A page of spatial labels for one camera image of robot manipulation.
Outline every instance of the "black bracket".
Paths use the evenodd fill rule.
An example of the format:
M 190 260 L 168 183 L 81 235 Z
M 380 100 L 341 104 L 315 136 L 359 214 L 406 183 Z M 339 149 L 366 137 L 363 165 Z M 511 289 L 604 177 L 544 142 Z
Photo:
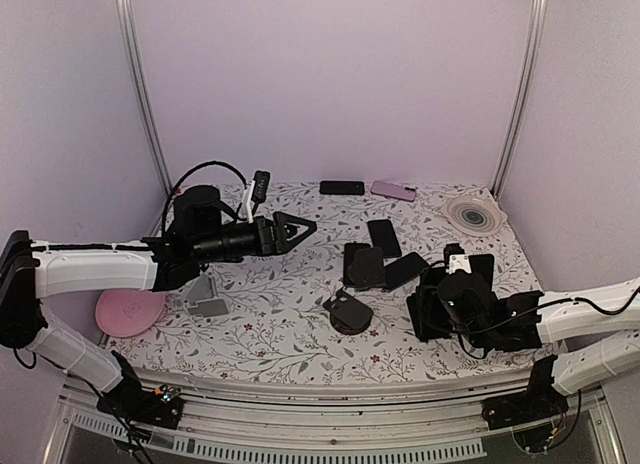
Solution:
M 489 429 L 502 429 L 556 416 L 569 410 L 567 398 L 553 387 L 551 355 L 537 361 L 531 369 L 527 389 L 515 394 L 486 399 L 482 403 L 482 417 Z
M 36 267 L 27 231 L 15 231 L 0 257 L 0 345 L 22 349 L 47 327 L 36 299 Z

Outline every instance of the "vent grille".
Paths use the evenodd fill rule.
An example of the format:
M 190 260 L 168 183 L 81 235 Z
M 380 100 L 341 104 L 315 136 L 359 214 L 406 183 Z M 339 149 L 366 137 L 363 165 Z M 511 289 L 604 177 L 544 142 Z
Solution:
M 125 431 L 113 418 L 75 411 L 77 427 L 126 441 Z M 162 444 L 150 448 L 225 464 L 419 464 L 458 462 L 486 456 L 480 439 L 403 449 L 360 451 L 292 451 L 218 444 L 204 439 L 162 435 Z

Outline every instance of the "smartphone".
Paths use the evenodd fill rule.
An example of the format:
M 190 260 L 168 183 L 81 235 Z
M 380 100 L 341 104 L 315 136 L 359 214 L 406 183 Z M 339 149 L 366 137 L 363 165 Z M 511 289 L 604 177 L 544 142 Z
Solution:
M 371 186 L 371 194 L 378 196 L 393 197 L 403 201 L 413 202 L 416 200 L 416 190 L 411 187 L 398 186 L 388 182 L 375 181 Z
M 393 291 L 410 280 L 418 277 L 429 265 L 417 253 L 411 252 L 384 267 L 384 280 L 387 291 Z
M 342 285 L 344 287 L 355 287 L 354 282 L 349 277 L 349 266 L 353 264 L 356 252 L 360 249 L 368 249 L 369 244 L 361 244 L 359 242 L 348 242 L 344 245 L 344 268 L 342 270 Z
M 364 196 L 362 181 L 322 181 L 320 194 L 335 196 Z
M 389 219 L 369 221 L 367 222 L 367 227 L 369 228 L 369 235 L 373 245 L 382 249 L 382 257 L 388 259 L 402 255 L 400 243 Z

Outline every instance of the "black phone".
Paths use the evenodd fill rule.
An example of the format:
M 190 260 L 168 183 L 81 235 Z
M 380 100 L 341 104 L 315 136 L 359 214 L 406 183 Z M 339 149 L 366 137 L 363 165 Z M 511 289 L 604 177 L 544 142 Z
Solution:
M 336 196 L 364 196 L 362 181 L 322 181 L 320 194 Z
M 384 267 L 385 290 L 393 291 L 420 275 L 429 265 L 417 253 L 411 252 Z
M 368 249 L 369 244 L 361 244 L 359 242 L 348 242 L 344 245 L 344 268 L 342 271 L 342 285 L 344 287 L 355 287 L 354 282 L 349 277 L 349 266 L 353 264 L 356 252 L 360 249 Z
M 373 245 L 382 249 L 382 257 L 388 259 L 402 255 L 400 243 L 389 219 L 369 221 L 367 222 L 367 227 L 369 228 L 369 235 Z

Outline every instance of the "pink phone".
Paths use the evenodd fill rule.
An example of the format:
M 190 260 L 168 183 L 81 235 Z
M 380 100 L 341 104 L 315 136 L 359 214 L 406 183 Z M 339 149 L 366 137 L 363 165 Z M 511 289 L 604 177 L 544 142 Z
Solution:
M 411 187 L 398 186 L 388 182 L 375 181 L 371 186 L 371 194 L 393 197 L 403 201 L 413 202 L 416 199 L 416 190 Z

